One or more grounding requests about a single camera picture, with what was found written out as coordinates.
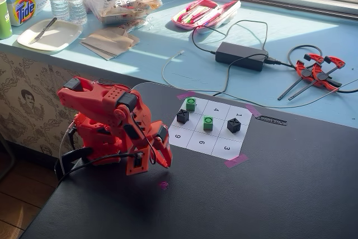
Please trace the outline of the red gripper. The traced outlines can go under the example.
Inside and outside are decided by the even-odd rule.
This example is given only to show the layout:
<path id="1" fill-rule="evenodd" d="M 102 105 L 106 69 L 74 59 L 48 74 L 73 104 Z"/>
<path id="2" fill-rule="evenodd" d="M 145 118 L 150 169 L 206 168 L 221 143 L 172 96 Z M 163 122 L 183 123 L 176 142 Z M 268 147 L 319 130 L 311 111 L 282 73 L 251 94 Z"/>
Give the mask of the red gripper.
<path id="1" fill-rule="evenodd" d="M 138 150 L 149 149 L 151 153 L 156 153 L 157 162 L 164 168 L 169 168 L 172 164 L 172 151 L 169 143 L 169 132 L 163 121 L 144 123 L 143 121 L 133 120 L 130 124 L 131 141 Z"/>

